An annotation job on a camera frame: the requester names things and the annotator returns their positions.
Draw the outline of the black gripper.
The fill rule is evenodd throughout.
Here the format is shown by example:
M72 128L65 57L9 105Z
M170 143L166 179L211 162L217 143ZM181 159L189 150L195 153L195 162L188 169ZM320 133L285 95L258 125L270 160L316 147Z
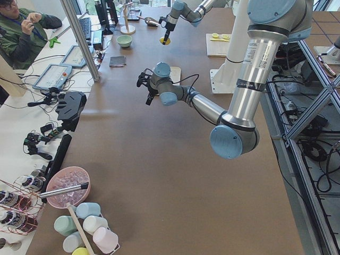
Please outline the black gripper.
M152 88L150 85L152 74L153 74L153 71L151 69L146 68L140 73L140 75L138 76L138 80L137 80L138 88L144 85L149 91L147 100L146 100L146 105L151 105L154 99L154 96L159 95L159 92L156 89Z
M159 18L159 24L161 24L162 22L165 22L165 38L169 38L170 32L173 32L175 29L175 26L177 24L177 18L172 17L171 15L167 15L166 17L161 16Z

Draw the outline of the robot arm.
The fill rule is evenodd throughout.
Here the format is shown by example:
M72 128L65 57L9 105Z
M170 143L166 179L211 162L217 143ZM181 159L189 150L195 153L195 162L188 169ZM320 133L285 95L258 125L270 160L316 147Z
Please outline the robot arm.
M211 1L206 0L198 4L195 10L192 10L188 4L184 1L174 1L170 12L166 16L161 16L158 23L165 22L164 28L166 29L165 35L160 38L162 45L168 45L171 40L169 38L170 33L174 31L178 19L181 17L188 21L194 27L197 27L203 17L213 7L225 7L230 1Z
M143 71L137 86L146 86L147 105L154 96L170 106L182 100L212 122L210 144L225 159L237 158L253 150L259 142L254 115L264 91L270 67L281 43L307 38L311 31L312 1L249 1L250 41L241 63L229 109L223 109L191 86L179 86L170 78L170 66L160 62Z

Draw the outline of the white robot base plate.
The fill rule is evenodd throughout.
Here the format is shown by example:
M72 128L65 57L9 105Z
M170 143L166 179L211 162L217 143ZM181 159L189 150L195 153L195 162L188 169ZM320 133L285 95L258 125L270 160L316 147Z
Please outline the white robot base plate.
M233 94L238 74L235 69L211 69L210 84L212 92L214 94Z

